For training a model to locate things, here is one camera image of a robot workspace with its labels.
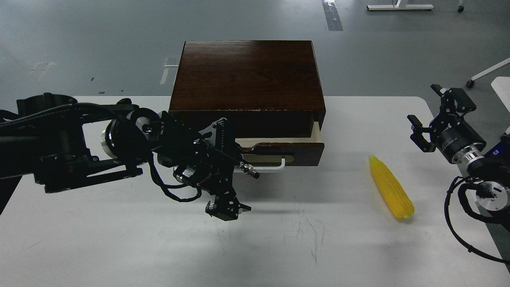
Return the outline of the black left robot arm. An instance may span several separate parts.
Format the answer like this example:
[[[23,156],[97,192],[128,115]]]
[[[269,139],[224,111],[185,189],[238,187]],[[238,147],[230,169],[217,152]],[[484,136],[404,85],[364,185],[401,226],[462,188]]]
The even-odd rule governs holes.
[[[23,175],[32,174],[48,194],[141,175],[148,163],[155,185],[169,198],[192,202],[206,191],[210,216],[237,220],[251,207],[237,199],[234,169],[257,179],[226,118],[197,131],[134,105],[79,103],[44,93],[17,101],[18,113],[1,111],[1,210]]]

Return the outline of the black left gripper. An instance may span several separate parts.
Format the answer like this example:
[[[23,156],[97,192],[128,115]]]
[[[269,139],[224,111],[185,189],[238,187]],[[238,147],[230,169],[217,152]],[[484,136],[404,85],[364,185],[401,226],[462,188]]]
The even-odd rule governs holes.
[[[221,220],[237,220],[243,212],[252,207],[239,202],[235,189],[227,184],[235,168],[252,178],[260,174],[241,154],[241,147],[235,141],[234,125],[226,118],[219,118],[205,129],[197,131],[173,118],[167,112],[160,112],[158,134],[158,163],[173,167],[179,185],[170,185],[158,177],[158,186],[171,196],[171,189],[193,187],[197,194],[202,190],[215,195],[205,207],[205,213]],[[229,193],[226,197],[217,195]]]

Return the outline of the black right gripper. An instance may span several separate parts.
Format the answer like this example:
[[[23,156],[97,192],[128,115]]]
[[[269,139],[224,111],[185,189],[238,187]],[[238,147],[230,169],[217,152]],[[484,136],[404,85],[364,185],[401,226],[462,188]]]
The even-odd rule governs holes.
[[[422,152],[435,152],[437,147],[451,164],[459,163],[454,159],[455,155],[468,146],[473,145],[482,151],[486,141],[464,120],[467,113],[477,109],[473,100],[462,88],[446,89],[439,84],[430,87],[441,100],[439,113],[429,127],[423,127],[417,116],[408,115],[413,131],[410,139]],[[431,142],[424,138],[423,133],[430,133]]]

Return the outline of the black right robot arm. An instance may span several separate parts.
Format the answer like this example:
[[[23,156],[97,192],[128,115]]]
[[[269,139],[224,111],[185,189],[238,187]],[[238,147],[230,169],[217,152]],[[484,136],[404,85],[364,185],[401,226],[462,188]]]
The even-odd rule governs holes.
[[[490,213],[482,216],[470,210],[465,211],[472,218],[485,223],[509,224],[509,138],[504,138],[488,153],[482,151],[486,141],[466,122],[464,116],[477,106],[462,88],[443,88],[432,84],[432,90],[439,96],[439,113],[423,126],[417,116],[408,115],[413,133],[410,139],[422,152],[441,154],[452,165],[462,164],[469,176],[481,180],[474,184],[477,201]]]

